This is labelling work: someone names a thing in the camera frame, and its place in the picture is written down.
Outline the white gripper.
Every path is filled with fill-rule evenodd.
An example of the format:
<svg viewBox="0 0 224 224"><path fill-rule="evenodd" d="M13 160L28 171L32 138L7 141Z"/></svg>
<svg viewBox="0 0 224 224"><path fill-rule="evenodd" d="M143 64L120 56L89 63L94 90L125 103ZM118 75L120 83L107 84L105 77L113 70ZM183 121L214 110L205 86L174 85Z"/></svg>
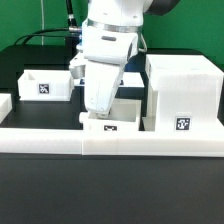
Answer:
<svg viewBox="0 0 224 224"><path fill-rule="evenodd" d="M84 102L99 119L108 119L125 65L138 53L138 35L87 26L83 35Z"/></svg>

